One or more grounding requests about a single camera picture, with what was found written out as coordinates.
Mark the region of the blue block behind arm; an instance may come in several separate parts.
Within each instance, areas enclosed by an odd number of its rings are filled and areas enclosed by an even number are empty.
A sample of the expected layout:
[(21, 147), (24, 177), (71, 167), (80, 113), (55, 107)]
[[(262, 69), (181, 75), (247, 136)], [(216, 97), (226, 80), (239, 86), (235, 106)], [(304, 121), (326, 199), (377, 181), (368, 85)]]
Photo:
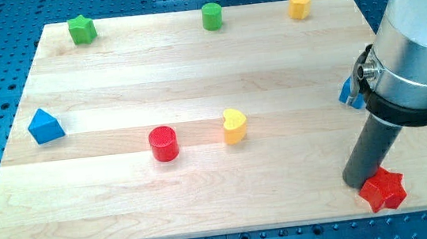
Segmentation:
[(344, 105), (360, 110), (361, 108), (364, 108), (365, 101), (363, 99), (363, 95), (358, 90), (353, 90), (353, 86), (354, 82), (352, 77), (348, 77), (342, 85), (342, 90), (338, 100)]

